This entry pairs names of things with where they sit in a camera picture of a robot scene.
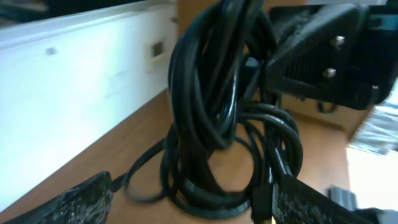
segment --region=black cable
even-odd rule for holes
[[[294,120],[277,106],[279,96],[260,88],[262,102],[250,101],[259,88],[259,79],[266,75],[269,56],[277,48],[267,14],[260,10],[262,3],[224,0],[202,12],[177,42],[169,68],[169,95],[175,121],[166,138],[145,152],[123,175],[125,193],[131,201],[151,203],[168,197],[194,216],[230,218],[251,206],[253,188],[267,183],[271,168],[274,175],[271,158],[275,150],[287,161],[292,175],[299,174],[302,145]],[[243,87],[244,94],[238,95],[239,79],[247,78],[239,73],[245,42],[251,55],[261,63]],[[262,122],[265,135],[250,120]],[[238,123],[244,126],[249,142],[235,136]],[[242,144],[254,162],[251,180],[240,192],[224,191],[208,165],[214,150],[226,149],[233,141]],[[131,176],[163,149],[162,191],[149,198],[131,195]]]

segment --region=silver screw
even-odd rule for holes
[[[336,36],[333,40],[330,41],[330,44],[336,48],[339,48],[344,45],[345,39],[346,38],[344,36]]]
[[[323,72],[325,78],[333,78],[336,75],[336,69],[328,68]]]

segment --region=cable bundle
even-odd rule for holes
[[[194,216],[231,218],[252,205],[253,189],[268,183],[270,170],[274,175],[270,152],[278,151],[292,175],[298,175],[303,152],[297,126],[277,106],[278,96],[258,85],[266,75],[264,68],[269,57],[277,49],[271,23],[260,10],[262,3],[224,0],[203,11],[177,42],[169,68],[169,95],[175,121],[168,135],[124,175],[123,186],[133,202],[151,203],[168,197]],[[243,57],[245,44],[259,62],[253,74],[241,72],[247,59]],[[261,102],[253,102],[258,89]],[[249,120],[262,122],[266,134]],[[238,123],[244,126],[248,142],[235,136]],[[233,141],[247,148],[254,161],[251,180],[240,192],[224,191],[208,165],[214,150],[227,149]],[[131,176],[162,150],[162,191],[150,198],[131,195]]]

